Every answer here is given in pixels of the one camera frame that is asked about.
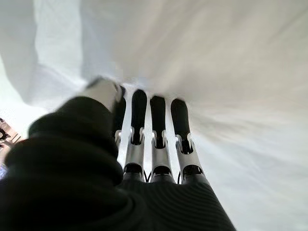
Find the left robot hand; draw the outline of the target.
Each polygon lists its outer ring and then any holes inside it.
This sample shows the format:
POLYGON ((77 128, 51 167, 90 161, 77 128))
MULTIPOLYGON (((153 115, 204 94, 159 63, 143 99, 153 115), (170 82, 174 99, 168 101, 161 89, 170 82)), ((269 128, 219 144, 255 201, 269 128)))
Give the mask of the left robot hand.
POLYGON ((132 96, 125 165, 117 160, 125 89, 96 79, 36 120, 6 155, 3 231, 232 231, 199 162, 185 101, 171 115, 180 174, 174 180, 165 99, 132 96))

